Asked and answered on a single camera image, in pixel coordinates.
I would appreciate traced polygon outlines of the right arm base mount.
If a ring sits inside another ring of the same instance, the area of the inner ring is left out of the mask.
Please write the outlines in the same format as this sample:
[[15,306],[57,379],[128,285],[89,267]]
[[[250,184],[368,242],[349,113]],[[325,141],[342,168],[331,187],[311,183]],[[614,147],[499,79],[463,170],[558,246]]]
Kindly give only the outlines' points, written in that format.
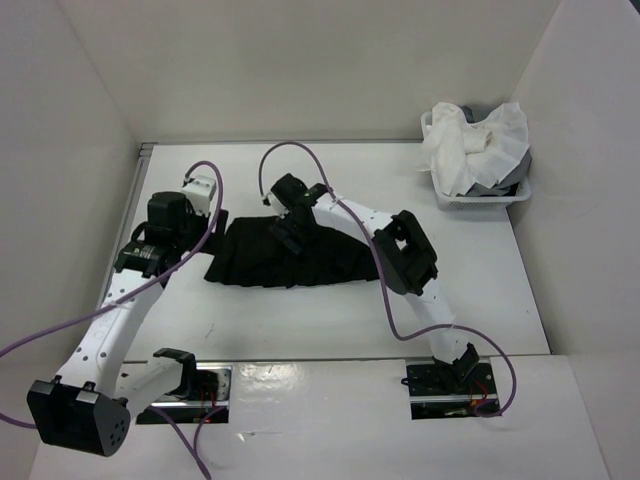
[[457,385],[447,385],[445,370],[433,361],[408,362],[400,380],[409,395],[411,418],[454,419],[491,414],[501,408],[493,369],[481,360]]

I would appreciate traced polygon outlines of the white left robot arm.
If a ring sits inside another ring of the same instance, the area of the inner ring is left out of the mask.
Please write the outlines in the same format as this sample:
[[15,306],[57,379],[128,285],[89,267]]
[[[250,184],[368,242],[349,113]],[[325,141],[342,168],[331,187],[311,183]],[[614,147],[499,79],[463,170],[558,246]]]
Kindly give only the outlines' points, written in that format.
[[179,263],[226,220],[213,181],[158,192],[147,219],[119,252],[101,308],[71,357],[49,381],[37,380],[27,404],[43,443],[110,457],[130,424],[165,394],[184,400],[202,381],[196,357],[162,347],[137,374],[121,371],[151,307]]

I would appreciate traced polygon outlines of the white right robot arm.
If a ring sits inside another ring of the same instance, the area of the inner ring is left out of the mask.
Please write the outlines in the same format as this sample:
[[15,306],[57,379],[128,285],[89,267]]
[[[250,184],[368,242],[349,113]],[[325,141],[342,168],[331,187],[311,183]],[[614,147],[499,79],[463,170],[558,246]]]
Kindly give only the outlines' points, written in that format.
[[[336,195],[325,184],[308,187],[291,174],[281,177],[263,195],[263,204],[278,215],[271,228],[273,235],[296,254],[321,227],[367,246],[393,336],[403,342],[427,338],[435,363],[434,383],[443,391],[459,393],[472,382],[479,355],[455,330],[455,315],[438,281],[437,254],[411,212],[373,210]],[[405,335],[399,332],[392,317],[390,293],[410,305],[421,330]]]

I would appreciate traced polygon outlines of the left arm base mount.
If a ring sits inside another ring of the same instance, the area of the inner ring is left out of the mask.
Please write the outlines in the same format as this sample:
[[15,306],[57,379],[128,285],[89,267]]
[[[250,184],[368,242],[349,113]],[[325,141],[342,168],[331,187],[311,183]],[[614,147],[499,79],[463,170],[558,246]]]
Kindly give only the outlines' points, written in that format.
[[226,424],[229,421],[232,367],[230,365],[197,367],[199,383],[195,390],[182,398],[165,394],[136,417],[137,425],[159,425],[167,421],[151,408],[164,412],[177,425],[196,425],[206,418],[207,424]]

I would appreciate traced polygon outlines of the black pleated skirt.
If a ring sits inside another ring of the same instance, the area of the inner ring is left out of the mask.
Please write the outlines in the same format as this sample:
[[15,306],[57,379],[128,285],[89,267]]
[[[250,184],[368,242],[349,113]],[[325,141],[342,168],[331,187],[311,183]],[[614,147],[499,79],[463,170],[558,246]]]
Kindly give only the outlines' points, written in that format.
[[204,279],[227,286],[292,288],[374,281],[372,253],[362,242],[319,227],[299,254],[268,230],[271,217],[239,217],[227,228]]

